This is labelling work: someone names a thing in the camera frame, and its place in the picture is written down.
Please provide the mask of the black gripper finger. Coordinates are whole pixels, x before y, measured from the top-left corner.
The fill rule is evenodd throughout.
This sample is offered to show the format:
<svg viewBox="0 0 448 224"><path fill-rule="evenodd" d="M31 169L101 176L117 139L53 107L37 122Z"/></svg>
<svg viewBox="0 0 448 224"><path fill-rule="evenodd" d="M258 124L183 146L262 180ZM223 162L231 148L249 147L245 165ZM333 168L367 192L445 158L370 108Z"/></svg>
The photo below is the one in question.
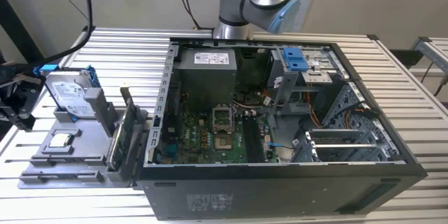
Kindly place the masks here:
<svg viewBox="0 0 448 224"><path fill-rule="evenodd" d="M26 115L26 118L10 107L2 107L2 121L13 123L18 129L30 132L34 128L37 119L31 114Z"/></svg>
<svg viewBox="0 0 448 224"><path fill-rule="evenodd" d="M17 85L15 90L15 111L19 118L27 119L31 116L41 92L46 83L46 77L33 77Z"/></svg>

